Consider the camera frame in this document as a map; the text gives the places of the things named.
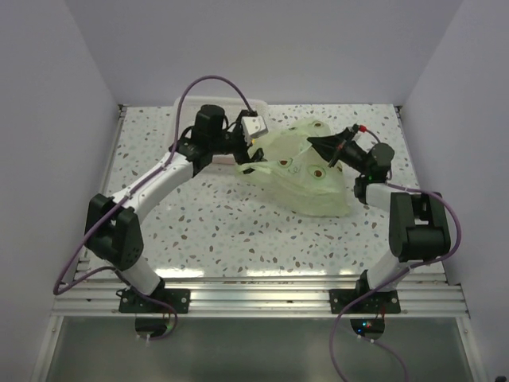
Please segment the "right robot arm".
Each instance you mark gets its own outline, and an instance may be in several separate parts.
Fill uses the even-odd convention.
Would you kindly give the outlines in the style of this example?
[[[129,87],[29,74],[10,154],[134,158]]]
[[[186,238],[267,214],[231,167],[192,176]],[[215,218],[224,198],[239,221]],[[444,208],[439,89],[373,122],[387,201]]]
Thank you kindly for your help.
[[[377,142],[365,151],[354,135],[344,130],[308,141],[329,166],[343,162],[359,173],[353,189],[359,202],[388,213],[388,253],[356,282],[354,302],[359,310],[369,313],[382,304],[381,292],[395,290],[410,270],[447,255],[451,237],[441,196],[390,185],[393,148]]]

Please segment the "light green avocado plastic bag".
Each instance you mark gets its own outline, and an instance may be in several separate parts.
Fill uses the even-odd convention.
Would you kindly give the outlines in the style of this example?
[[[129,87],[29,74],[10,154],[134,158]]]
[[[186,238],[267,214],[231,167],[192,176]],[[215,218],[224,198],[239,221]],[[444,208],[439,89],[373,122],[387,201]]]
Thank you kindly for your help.
[[[249,184],[265,189],[280,205],[306,216],[342,217],[350,212],[343,168],[328,167],[308,142],[309,137],[332,134],[319,119],[299,119],[289,127],[270,131],[254,140],[249,154],[262,148],[265,161],[254,172],[238,174]]]

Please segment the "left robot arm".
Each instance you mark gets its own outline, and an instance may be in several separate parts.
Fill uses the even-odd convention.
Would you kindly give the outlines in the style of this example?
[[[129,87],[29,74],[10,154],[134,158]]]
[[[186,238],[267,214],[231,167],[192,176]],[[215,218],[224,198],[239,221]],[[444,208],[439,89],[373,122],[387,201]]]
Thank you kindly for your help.
[[[249,154],[255,138],[267,132],[256,111],[242,110],[232,130],[224,127],[225,111],[206,104],[195,122],[176,138],[168,153],[137,181],[111,197],[94,196],[88,206],[84,246],[108,262],[138,291],[137,302],[147,312],[165,304],[161,277],[142,258],[141,224],[172,191],[195,177],[216,155],[232,155],[237,163],[262,160],[262,151]]]

